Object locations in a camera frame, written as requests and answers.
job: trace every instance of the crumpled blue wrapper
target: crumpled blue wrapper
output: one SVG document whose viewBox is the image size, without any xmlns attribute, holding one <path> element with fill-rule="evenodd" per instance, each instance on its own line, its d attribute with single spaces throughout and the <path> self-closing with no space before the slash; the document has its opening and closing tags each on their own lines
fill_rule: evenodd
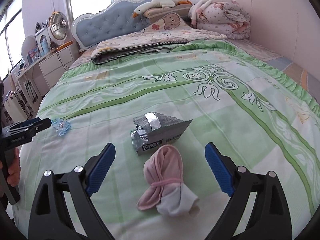
<svg viewBox="0 0 320 240">
<path fill-rule="evenodd" d="M 71 128 L 68 121 L 60 118 L 51 120 L 51 126 L 56 130 L 59 136 L 65 135 L 65 133 Z"/>
</svg>

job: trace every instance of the fan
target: fan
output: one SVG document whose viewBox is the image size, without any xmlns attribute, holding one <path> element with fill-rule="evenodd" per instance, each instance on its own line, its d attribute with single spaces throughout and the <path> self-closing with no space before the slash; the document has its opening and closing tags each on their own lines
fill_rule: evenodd
<svg viewBox="0 0 320 240">
<path fill-rule="evenodd" d="M 68 24 L 66 16 L 61 12 L 54 12 L 49 21 L 49 30 L 52 40 L 60 45 L 57 50 L 63 49 L 69 45 L 68 43 L 64 44 L 65 39 L 68 35 Z"/>
</svg>

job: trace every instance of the blue tufted headboard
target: blue tufted headboard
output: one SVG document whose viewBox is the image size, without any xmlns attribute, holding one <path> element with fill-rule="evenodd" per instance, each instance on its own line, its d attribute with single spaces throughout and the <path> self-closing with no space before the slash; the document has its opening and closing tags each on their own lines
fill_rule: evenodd
<svg viewBox="0 0 320 240">
<path fill-rule="evenodd" d="M 80 51 L 107 39 L 141 31 L 150 25 L 149 19 L 143 15 L 132 18 L 135 8 L 149 1 L 115 0 L 100 13 L 79 16 L 73 21 L 71 32 L 80 45 Z"/>
</svg>

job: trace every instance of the silver screw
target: silver screw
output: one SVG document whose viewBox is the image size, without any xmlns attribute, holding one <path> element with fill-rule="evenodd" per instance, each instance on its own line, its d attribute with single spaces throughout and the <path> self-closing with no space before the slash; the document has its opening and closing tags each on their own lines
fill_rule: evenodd
<svg viewBox="0 0 320 240">
<path fill-rule="evenodd" d="M 48 177 L 48 176 L 50 176 L 50 175 L 51 175 L 51 171 L 47 170 L 47 171 L 44 172 L 44 176 L 45 176 L 45 177 Z"/>
<path fill-rule="evenodd" d="M 75 172 L 81 172 L 83 170 L 82 166 L 76 166 L 75 167 Z"/>
<path fill-rule="evenodd" d="M 277 175 L 274 171 L 269 171 L 269 176 L 275 178 Z"/>
<path fill-rule="evenodd" d="M 247 171 L 247 169 L 244 166 L 239 166 L 238 171 L 241 173 L 245 173 Z"/>
</svg>

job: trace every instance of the green checkered blanket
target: green checkered blanket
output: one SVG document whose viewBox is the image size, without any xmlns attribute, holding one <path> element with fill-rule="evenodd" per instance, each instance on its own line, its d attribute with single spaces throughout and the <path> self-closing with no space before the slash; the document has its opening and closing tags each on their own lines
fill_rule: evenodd
<svg viewBox="0 0 320 240">
<path fill-rule="evenodd" d="M 193 119 L 174 143 L 182 155 L 185 184 L 199 196 L 195 218 L 140 212 L 148 184 L 129 131 L 133 118 L 158 112 Z M 15 222 L 27 235 L 30 210 L 43 172 L 69 172 L 111 142 L 116 159 L 92 202 L 116 239 L 204 239 L 228 202 L 204 157 L 213 142 L 251 172 L 273 170 L 288 201 L 293 236 L 305 227 L 320 199 L 320 110 L 286 74 L 227 41 L 198 40 L 159 51 L 92 63 L 64 73 L 41 103 L 38 116 L 62 118 L 70 131 L 37 134 L 21 150 L 21 201 Z M 83 232 L 69 195 L 71 218 Z M 237 233 L 249 220 L 249 199 Z"/>
</svg>

